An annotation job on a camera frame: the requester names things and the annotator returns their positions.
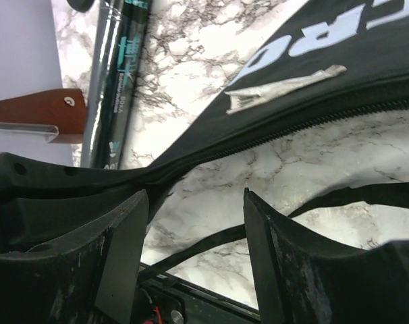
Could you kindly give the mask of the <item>black racket bag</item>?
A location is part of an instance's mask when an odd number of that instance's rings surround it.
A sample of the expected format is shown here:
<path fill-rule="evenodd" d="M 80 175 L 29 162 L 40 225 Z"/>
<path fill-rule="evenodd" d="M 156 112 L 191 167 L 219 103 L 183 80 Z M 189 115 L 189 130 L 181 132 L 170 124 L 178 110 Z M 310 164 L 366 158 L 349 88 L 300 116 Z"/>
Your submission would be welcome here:
<path fill-rule="evenodd" d="M 151 164 L 154 207 L 196 166 L 320 124 L 409 110 L 409 1 L 309 1 Z"/>

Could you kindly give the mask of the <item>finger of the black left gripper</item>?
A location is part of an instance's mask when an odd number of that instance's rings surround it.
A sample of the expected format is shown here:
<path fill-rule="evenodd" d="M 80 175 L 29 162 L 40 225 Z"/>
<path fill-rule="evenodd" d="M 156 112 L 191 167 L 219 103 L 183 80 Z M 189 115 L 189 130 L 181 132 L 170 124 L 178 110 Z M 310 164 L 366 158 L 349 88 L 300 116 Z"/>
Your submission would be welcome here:
<path fill-rule="evenodd" d="M 1 153 L 0 251 L 25 251 L 99 218 L 144 189 L 143 176 Z"/>

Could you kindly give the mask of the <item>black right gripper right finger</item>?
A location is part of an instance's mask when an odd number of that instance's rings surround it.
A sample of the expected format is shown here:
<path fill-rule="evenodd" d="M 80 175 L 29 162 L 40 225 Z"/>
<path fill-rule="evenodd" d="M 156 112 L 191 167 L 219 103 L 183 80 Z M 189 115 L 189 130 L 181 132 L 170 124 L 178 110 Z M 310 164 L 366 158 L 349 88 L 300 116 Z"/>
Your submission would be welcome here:
<path fill-rule="evenodd" d="M 409 323 L 409 240 L 348 246 L 249 190 L 244 220 L 262 323 Z"/>

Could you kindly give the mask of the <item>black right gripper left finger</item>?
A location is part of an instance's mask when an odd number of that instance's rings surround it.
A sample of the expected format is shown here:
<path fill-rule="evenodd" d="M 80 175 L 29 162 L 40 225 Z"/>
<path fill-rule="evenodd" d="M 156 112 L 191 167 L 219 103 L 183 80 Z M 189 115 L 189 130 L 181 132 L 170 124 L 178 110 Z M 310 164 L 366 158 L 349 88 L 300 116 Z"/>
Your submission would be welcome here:
<path fill-rule="evenodd" d="M 148 196 L 28 252 L 0 254 L 0 323 L 129 323 Z"/>

